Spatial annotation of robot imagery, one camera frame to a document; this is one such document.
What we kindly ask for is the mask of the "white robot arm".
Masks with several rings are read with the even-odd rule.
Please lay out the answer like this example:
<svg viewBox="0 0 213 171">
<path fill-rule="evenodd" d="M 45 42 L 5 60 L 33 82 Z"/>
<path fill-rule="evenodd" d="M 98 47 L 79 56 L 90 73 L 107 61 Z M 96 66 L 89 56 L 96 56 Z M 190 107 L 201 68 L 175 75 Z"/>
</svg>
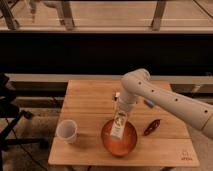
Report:
<svg viewBox="0 0 213 171">
<path fill-rule="evenodd" d="M 117 101 L 120 110 L 129 113 L 137 98 L 142 96 L 213 140 L 213 105 L 152 84 L 146 69 L 137 69 L 123 75 L 121 86 Z"/>
</svg>

